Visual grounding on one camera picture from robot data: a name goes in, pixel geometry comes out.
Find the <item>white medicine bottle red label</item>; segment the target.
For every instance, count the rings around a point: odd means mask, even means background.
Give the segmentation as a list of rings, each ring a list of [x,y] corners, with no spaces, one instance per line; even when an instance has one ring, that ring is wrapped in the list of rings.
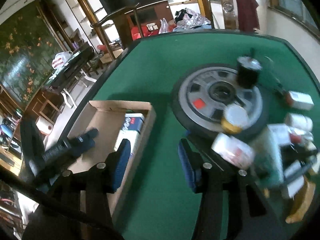
[[[211,149],[225,161],[242,170],[247,170],[255,158],[255,152],[251,146],[224,133],[216,136]]]

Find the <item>blue white small carton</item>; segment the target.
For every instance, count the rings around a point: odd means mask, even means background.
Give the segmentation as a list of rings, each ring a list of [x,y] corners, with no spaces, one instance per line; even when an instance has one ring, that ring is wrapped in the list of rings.
[[[140,133],[144,124],[144,120],[145,118],[142,113],[126,113],[121,130],[136,131]]]

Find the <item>yellow tape roll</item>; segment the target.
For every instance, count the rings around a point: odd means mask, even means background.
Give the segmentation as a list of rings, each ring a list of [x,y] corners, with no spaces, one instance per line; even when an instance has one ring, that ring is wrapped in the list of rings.
[[[248,123],[249,117],[246,110],[235,103],[228,105],[223,111],[221,127],[229,134],[240,133]]]

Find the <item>brown cardboard box tray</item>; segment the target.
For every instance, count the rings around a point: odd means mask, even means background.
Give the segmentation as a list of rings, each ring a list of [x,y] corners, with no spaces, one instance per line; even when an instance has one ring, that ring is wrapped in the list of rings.
[[[140,133],[121,130],[126,113],[142,113],[144,115],[145,120]],[[73,173],[87,171],[93,165],[105,161],[109,153],[118,149],[122,139],[130,141],[131,155],[121,186],[114,194],[107,195],[113,222],[117,221],[123,209],[126,195],[147,145],[155,118],[156,112],[149,102],[91,100],[85,105],[67,135],[68,138],[77,137],[92,128],[99,131],[98,136],[94,139],[95,146],[83,153],[69,167]]]

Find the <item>round grey table centre panel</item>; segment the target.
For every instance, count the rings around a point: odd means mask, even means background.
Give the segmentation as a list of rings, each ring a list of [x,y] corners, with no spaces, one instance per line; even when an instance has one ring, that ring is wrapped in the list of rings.
[[[171,109],[191,134],[214,139],[223,132],[223,111],[230,104],[241,106],[248,124],[236,135],[242,141],[256,137],[268,121],[270,97],[263,87],[240,87],[238,71],[228,64],[203,64],[186,71],[171,91]]]

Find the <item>black glass side table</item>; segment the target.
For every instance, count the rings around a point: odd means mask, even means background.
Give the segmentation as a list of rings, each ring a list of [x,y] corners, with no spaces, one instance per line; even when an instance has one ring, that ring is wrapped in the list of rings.
[[[71,58],[63,65],[62,69],[55,72],[42,86],[43,91],[60,94],[68,84],[75,78],[80,70],[95,56],[91,46],[83,45]]]

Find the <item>white plastic bag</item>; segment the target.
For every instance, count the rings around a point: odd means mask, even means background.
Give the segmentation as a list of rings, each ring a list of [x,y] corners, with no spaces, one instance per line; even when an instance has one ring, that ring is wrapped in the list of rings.
[[[73,53],[71,51],[64,51],[56,54],[52,61],[52,68],[54,70],[61,68],[72,56]]]

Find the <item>black cylindrical motor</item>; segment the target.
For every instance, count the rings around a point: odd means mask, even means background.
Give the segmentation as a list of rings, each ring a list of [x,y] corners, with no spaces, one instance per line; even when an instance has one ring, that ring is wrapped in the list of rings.
[[[262,70],[261,63],[255,59],[255,49],[250,48],[248,55],[237,58],[237,78],[238,85],[244,89],[252,89],[259,80]]]

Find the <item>red white small box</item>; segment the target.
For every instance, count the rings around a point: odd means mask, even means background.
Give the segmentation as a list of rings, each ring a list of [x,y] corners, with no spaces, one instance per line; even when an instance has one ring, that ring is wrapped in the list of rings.
[[[314,106],[312,97],[309,94],[301,92],[288,91],[286,101],[290,107],[300,110],[309,111]]]

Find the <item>pile of clothes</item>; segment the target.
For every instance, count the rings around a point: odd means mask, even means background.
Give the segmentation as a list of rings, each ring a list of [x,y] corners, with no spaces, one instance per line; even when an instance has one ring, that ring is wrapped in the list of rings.
[[[190,31],[195,29],[211,29],[212,24],[208,18],[185,8],[175,12],[176,27],[173,31]]]

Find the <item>dark red hanging cloth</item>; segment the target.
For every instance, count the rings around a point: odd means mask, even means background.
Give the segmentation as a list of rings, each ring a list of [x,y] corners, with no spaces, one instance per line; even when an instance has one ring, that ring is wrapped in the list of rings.
[[[236,0],[238,7],[239,30],[247,33],[253,33],[255,29],[259,29],[259,19],[257,15],[257,7],[259,4],[256,0]]]

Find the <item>wooden chair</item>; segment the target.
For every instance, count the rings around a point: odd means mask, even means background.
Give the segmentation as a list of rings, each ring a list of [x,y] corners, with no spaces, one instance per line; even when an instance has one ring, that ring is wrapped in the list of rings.
[[[212,29],[221,29],[215,14],[212,11],[212,2],[217,2],[221,5],[223,22],[227,30],[239,30],[238,13],[236,11],[236,0],[206,0],[209,12],[210,23]]]

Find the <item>floral wall painting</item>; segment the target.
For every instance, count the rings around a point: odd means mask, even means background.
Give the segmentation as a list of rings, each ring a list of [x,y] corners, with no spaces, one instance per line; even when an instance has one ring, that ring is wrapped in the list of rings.
[[[52,61],[62,52],[38,2],[1,24],[1,85],[23,109],[53,72]]]

